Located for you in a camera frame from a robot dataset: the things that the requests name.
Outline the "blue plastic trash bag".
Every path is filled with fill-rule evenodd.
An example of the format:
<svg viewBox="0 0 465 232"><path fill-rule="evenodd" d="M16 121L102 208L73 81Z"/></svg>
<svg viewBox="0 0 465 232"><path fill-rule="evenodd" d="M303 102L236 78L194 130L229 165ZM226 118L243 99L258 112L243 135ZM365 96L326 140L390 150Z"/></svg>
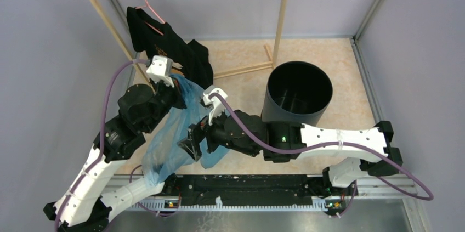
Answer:
<svg viewBox="0 0 465 232"><path fill-rule="evenodd" d="M202 87L181 75L172 75L180 85L185 109L171 108L164 125L153 137L142 160L142 170L146 182L157 185L180 167L194 163L178 143L188 136L188 127L198 123L209 114L209 110L200 104Z"/></svg>

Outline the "black round trash bin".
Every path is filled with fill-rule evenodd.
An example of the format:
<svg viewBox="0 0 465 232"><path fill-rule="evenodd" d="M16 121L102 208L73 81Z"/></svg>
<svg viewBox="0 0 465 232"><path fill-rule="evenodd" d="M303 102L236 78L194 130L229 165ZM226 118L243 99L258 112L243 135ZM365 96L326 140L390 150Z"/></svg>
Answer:
<svg viewBox="0 0 465 232"><path fill-rule="evenodd" d="M316 126L333 97L329 76L305 61L277 66L266 83L261 118Z"/></svg>

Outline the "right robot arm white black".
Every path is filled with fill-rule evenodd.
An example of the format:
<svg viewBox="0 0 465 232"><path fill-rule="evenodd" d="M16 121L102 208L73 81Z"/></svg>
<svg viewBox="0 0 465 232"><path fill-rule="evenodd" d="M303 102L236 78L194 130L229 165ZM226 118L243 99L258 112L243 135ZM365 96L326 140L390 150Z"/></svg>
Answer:
<svg viewBox="0 0 465 232"><path fill-rule="evenodd" d="M257 115L235 110L232 115L222 112L191 124L178 146L195 161L220 148L251 157L262 153L264 160L273 163L317 156L343 157L343 161L322 171L323 191L335 195L360 178L399 173L403 160L400 150L390 143L393 134L389 121L366 130L340 130L299 122L264 122Z"/></svg>

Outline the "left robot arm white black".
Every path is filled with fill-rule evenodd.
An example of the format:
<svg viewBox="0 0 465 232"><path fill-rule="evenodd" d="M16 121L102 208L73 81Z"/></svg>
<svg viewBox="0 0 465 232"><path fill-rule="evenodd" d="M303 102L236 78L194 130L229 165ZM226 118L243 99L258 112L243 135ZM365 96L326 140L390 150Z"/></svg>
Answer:
<svg viewBox="0 0 465 232"><path fill-rule="evenodd" d="M104 231L115 217L140 200L174 192L176 181L166 174L159 176L155 185L140 178L104 192L116 171L145 144L144 134L151 133L171 108L185 107L180 82L175 78L172 82L171 86L163 81L136 84L119 98L118 115L104 121L68 191L43 209L54 222L55 231Z"/></svg>

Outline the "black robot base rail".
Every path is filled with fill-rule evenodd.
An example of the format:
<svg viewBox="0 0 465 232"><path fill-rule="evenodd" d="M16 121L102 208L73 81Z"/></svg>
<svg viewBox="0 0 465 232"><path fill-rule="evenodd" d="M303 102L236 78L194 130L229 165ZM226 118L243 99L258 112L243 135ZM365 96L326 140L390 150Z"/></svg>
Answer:
<svg viewBox="0 0 465 232"><path fill-rule="evenodd" d="M315 211L341 214L351 199L404 199L415 193L412 181L398 175L391 185L375 177L346 188L329 186L316 175L170 175L151 186L144 178L114 177L98 196L92 215L114 218L128 209L173 212Z"/></svg>

